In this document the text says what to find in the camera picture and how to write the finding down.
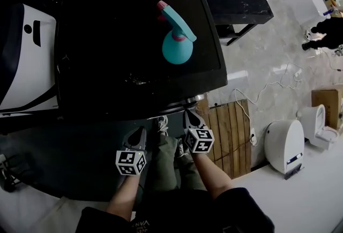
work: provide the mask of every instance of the pink spray nozzle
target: pink spray nozzle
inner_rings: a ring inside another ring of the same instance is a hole
[[[166,4],[164,1],[159,1],[157,3],[157,7],[159,8],[159,10],[163,10],[163,8],[165,8],[166,6],[168,6],[168,4]]]

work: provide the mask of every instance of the white machine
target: white machine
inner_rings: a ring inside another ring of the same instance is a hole
[[[321,104],[317,107],[305,107],[298,114],[304,129],[305,138],[310,143],[322,149],[330,149],[338,139],[338,132],[325,126],[325,108]]]
[[[270,164],[288,179],[301,169],[304,132],[299,121],[275,121],[266,130],[264,151]]]
[[[54,42],[56,20],[24,4],[0,16],[0,114],[58,108]]]

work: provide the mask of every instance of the wooden pallet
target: wooden pallet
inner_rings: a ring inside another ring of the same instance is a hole
[[[238,101],[249,115],[247,100]],[[231,178],[250,172],[251,143],[250,121],[237,102],[223,104],[202,112],[200,115],[214,134],[210,159]]]

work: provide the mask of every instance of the cardboard box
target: cardboard box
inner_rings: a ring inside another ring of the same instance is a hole
[[[343,85],[324,87],[312,91],[312,106],[323,104],[325,107],[325,125],[338,130],[342,124]]]
[[[334,12],[330,14],[331,17],[334,18],[343,18],[343,15],[341,12],[338,11],[337,7],[339,6],[335,0],[327,0],[325,2],[327,10],[334,9]]]

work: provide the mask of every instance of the white marker cube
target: white marker cube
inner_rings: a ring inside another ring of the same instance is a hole
[[[117,151],[116,165],[121,175],[140,175],[146,165],[143,151]]]
[[[208,153],[214,143],[212,130],[188,129],[185,143],[192,153]]]

